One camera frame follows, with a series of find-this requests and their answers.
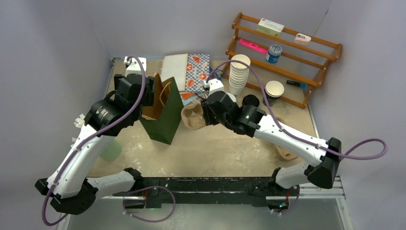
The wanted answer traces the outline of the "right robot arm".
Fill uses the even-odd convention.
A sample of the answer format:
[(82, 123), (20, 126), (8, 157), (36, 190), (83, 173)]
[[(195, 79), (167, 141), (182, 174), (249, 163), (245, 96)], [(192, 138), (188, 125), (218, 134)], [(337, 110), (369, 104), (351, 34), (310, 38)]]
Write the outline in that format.
[(304, 160), (288, 168), (275, 169), (269, 189), (280, 195), (294, 185), (312, 183), (331, 189), (340, 163), (341, 141), (336, 138), (319, 139), (302, 133), (253, 105), (238, 106), (224, 91), (217, 91), (201, 102), (206, 125), (222, 124), (239, 135), (261, 139), (291, 151)]

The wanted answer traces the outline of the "brown pulp cup carrier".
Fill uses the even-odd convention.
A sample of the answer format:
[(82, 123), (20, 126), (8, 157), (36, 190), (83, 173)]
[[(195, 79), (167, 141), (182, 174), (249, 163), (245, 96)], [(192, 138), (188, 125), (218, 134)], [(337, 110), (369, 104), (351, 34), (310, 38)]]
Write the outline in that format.
[(206, 126), (203, 108), (200, 103), (190, 103), (184, 106), (180, 115), (188, 129), (197, 130)]

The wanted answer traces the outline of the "green paper bag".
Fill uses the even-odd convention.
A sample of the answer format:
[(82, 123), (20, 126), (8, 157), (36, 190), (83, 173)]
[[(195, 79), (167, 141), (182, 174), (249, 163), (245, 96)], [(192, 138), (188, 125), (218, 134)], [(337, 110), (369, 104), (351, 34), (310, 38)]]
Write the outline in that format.
[(145, 106), (140, 122), (151, 140), (170, 145), (181, 122), (184, 107), (173, 77), (163, 81), (157, 72), (154, 77), (154, 105)]

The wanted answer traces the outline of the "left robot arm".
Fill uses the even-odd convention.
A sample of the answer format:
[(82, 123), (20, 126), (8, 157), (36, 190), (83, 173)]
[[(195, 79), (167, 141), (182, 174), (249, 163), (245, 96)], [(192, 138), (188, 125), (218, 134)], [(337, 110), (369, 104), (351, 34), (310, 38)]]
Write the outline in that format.
[(50, 205), (55, 211), (79, 215), (102, 197), (120, 192), (137, 196), (142, 192), (141, 173), (132, 168), (104, 177), (87, 175), (120, 131), (133, 126), (144, 107), (153, 106), (154, 84), (153, 76), (115, 75), (115, 89), (92, 105), (63, 163), (50, 177), (35, 183), (42, 195), (51, 197)]

